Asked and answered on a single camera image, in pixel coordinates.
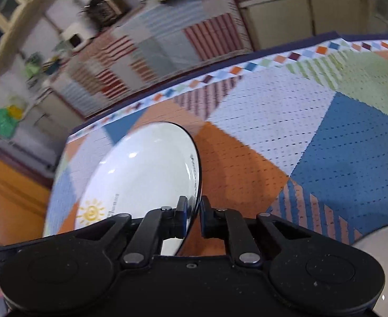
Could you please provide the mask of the white rice cooker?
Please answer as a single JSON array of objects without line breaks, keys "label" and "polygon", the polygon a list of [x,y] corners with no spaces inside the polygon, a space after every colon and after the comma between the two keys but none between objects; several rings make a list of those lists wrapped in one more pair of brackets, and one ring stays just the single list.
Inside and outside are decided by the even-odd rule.
[{"label": "white rice cooker", "polygon": [[76,21],[61,33],[61,38],[74,52],[83,49],[97,34],[94,26],[86,21]]}]

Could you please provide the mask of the striped counter cover cloth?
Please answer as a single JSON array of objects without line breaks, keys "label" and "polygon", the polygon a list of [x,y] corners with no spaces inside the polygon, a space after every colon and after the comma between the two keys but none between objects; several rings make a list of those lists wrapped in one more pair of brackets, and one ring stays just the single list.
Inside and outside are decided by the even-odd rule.
[{"label": "striped counter cover cloth", "polygon": [[65,61],[49,86],[89,117],[163,81],[251,50],[234,0],[149,0]]}]

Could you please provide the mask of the orange wooden chair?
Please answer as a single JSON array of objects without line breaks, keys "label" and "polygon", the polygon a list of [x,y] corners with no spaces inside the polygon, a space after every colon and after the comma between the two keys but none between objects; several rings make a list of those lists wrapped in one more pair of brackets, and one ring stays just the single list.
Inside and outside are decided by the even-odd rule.
[{"label": "orange wooden chair", "polygon": [[0,158],[0,245],[43,236],[51,189]]}]

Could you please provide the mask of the patchwork tablecloth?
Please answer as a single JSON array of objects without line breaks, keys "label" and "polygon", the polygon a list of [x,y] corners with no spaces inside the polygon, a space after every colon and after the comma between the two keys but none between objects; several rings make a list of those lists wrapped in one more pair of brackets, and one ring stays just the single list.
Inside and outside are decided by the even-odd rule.
[{"label": "patchwork tablecloth", "polygon": [[102,158],[151,122],[194,138],[217,207],[269,212],[352,243],[388,225],[388,34],[328,33],[191,74],[76,127],[44,235],[81,224]]}]

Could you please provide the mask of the black pressure cooker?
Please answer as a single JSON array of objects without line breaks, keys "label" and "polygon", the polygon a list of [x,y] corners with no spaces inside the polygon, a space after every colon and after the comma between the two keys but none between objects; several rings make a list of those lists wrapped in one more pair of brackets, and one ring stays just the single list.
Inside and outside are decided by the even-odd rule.
[{"label": "black pressure cooker", "polygon": [[98,30],[109,27],[131,11],[125,0],[89,0],[83,13]]}]

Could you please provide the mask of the white sun plate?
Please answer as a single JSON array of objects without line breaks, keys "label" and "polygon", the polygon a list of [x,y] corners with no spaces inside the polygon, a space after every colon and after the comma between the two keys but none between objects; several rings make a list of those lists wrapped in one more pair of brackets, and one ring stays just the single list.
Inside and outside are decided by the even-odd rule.
[{"label": "white sun plate", "polygon": [[121,139],[101,159],[74,209],[72,230],[121,213],[143,218],[187,201],[192,225],[202,189],[198,149],[191,134],[172,122],[146,124]]}]

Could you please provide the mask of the green plastic bag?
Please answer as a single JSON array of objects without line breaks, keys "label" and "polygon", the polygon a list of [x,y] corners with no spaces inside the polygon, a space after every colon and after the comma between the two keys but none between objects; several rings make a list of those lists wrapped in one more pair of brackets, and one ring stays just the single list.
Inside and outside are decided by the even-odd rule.
[{"label": "green plastic bag", "polygon": [[16,105],[0,108],[0,137],[11,139],[23,115],[24,111]]}]

